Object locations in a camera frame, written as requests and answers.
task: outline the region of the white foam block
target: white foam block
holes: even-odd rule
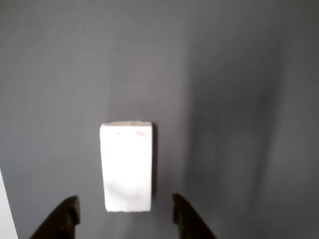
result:
[[[105,207],[109,212],[151,210],[152,123],[101,125],[101,159]]]
[[[18,239],[0,170],[0,238]]]

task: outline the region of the white rectangular object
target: white rectangular object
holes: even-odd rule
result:
[[[0,237],[18,239],[0,170]]]
[[[151,122],[119,121],[100,128],[105,207],[109,212],[151,210]]]

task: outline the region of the white block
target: white block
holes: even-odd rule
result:
[[[0,238],[18,239],[0,170]]]
[[[101,160],[105,207],[109,212],[151,210],[152,123],[101,125]]]

